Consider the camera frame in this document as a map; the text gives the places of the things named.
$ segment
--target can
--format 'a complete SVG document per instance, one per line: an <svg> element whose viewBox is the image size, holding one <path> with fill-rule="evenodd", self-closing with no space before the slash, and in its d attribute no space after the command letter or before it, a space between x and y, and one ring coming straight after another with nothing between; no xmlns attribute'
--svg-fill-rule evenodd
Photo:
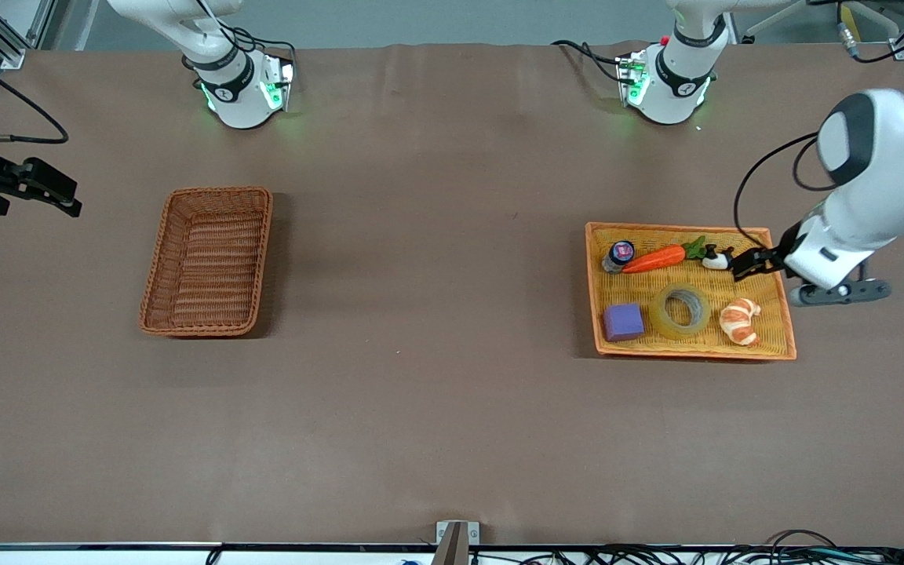
<svg viewBox="0 0 904 565"><path fill-rule="evenodd" d="M609 247L609 253L606 253L606 256L602 258L602 268L606 272L621 272L633 258L634 244L621 239Z"/></svg>

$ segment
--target table surface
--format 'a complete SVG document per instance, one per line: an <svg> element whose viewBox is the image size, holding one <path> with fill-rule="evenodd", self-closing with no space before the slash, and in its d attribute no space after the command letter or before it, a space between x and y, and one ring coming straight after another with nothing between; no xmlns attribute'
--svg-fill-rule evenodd
<svg viewBox="0 0 904 565"><path fill-rule="evenodd" d="M292 112L240 132L179 54L29 53L5 76L71 143L0 151L85 209L0 218L0 541L415 542L468 518L492 543L904 545L904 239L872 261L889 300L794 311L799 359L760 365L596 355L582 239L731 224L749 165L904 64L735 46L656 126L571 54L308 51ZM0 131L50 128L0 92ZM747 224L815 203L789 159ZM275 194L261 321L144 336L162 203L206 185Z"/></svg>

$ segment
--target purple cube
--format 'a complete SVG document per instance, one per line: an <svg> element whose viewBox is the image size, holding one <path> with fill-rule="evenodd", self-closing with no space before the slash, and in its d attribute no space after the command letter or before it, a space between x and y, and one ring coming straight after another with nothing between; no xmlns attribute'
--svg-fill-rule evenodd
<svg viewBox="0 0 904 565"><path fill-rule="evenodd" d="M638 304L615 304L606 308L606 341L622 342L643 336L643 318Z"/></svg>

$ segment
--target toy croissant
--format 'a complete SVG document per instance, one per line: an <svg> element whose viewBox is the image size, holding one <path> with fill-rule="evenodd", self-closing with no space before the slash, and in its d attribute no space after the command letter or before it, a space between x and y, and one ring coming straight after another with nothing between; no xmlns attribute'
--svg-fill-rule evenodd
<svg viewBox="0 0 904 565"><path fill-rule="evenodd" d="M749 299L734 299L720 311L720 328L735 344L760 343L760 337L753 329L753 315L763 310L759 304Z"/></svg>

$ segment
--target rectangular basket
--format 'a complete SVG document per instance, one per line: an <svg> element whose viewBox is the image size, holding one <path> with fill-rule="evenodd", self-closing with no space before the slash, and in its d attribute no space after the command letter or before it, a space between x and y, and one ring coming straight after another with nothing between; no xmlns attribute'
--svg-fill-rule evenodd
<svg viewBox="0 0 904 565"><path fill-rule="evenodd" d="M151 336L228 337L253 329L272 218L261 187L185 188L166 198L141 299Z"/></svg>
<svg viewBox="0 0 904 565"><path fill-rule="evenodd" d="M747 228L749 235L772 246L769 230ZM660 250L672 243L686 243L706 236L707 243L715 243L718 250L733 246L736 251L748 250L754 243L740 235L735 228L693 228L678 225L650 225L636 223L591 222L585 226L585 247L588 255L588 289L592 301L592 328L595 330L596 350L603 355L635 355L646 357L689 357L701 359L793 360L797 358L793 343L793 324L783 280L779 273L754 275L741 282L732 279L731 272L711 271L699 261L682 261L676 267L635 275L610 275L602 269L602 259L610 246L627 239L634 244L637 256ZM670 283L689 283L702 290L710 301L710 323L687 340L674 341L659 335L651 328L648 305ZM731 342L721 330L717 316L725 305L736 297L756 301L763 311L753 318L753 326L760 344L743 347ZM645 334L638 339L607 342L603 312L613 304L639 304ZM675 303L670 308L673 318L688 320L688 308Z"/></svg>

